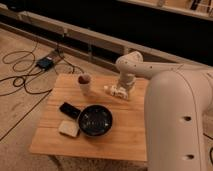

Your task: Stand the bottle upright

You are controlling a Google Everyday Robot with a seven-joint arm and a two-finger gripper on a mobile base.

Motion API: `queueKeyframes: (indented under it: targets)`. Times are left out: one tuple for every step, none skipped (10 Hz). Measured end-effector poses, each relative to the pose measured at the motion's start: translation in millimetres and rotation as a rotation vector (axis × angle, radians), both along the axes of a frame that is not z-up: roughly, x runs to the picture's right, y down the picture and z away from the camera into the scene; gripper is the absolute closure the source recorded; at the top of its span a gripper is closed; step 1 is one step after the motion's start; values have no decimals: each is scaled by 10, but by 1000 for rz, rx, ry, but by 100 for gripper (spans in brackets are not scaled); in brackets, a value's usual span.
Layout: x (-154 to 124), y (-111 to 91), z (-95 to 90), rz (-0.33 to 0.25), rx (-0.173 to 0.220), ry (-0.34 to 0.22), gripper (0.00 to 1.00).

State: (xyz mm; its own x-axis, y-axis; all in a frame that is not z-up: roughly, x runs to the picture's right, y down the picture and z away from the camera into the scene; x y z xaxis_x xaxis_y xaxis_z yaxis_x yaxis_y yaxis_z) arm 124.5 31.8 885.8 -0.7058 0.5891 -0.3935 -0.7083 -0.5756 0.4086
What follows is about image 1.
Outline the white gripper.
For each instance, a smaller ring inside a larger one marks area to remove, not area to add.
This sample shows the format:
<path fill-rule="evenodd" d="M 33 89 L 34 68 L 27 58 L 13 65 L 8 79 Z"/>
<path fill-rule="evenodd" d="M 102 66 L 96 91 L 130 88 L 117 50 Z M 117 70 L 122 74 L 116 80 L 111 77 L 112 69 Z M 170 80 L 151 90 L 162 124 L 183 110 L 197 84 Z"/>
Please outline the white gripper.
<path fill-rule="evenodd" d="M 121 73 L 120 77 L 118 79 L 117 86 L 123 87 L 127 91 L 130 91 L 135 84 L 135 76 L 133 74 L 124 74 Z M 118 97 L 124 100 L 129 99 L 129 94 L 124 90 L 119 90 L 115 85 L 110 87 L 110 94 L 116 95 L 118 94 Z"/>

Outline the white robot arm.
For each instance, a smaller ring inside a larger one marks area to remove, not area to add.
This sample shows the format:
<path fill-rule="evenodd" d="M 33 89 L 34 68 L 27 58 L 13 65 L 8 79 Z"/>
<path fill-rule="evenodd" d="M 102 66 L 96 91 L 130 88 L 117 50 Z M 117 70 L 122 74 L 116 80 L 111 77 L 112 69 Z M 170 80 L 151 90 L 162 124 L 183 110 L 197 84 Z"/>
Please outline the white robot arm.
<path fill-rule="evenodd" d="M 116 60 L 112 95 L 125 97 L 136 77 L 149 80 L 144 98 L 148 171 L 207 171 L 202 115 L 213 109 L 213 67 L 146 62 L 134 51 Z"/>

